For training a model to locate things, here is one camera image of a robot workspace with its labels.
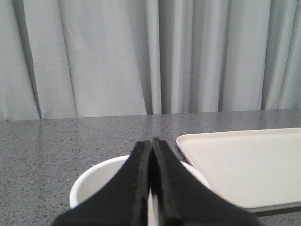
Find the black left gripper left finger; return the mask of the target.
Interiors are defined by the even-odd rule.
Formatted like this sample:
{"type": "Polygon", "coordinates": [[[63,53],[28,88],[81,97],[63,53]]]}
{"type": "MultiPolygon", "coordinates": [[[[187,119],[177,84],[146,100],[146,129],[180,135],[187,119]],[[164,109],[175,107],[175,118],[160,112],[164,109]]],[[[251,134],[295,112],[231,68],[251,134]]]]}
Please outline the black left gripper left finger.
{"type": "Polygon", "coordinates": [[[114,177],[76,208],[58,216],[54,226],[145,226],[149,197],[151,141],[135,144],[114,177]]]}

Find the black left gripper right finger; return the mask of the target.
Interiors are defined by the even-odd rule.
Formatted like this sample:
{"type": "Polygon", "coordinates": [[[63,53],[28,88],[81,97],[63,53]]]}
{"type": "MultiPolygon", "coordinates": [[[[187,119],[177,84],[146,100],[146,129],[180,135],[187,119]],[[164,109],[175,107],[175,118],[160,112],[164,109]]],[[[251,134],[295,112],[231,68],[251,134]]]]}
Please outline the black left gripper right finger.
{"type": "Polygon", "coordinates": [[[200,183],[178,160],[166,141],[154,138],[151,189],[158,197],[163,226],[259,226],[251,213],[200,183]]]}

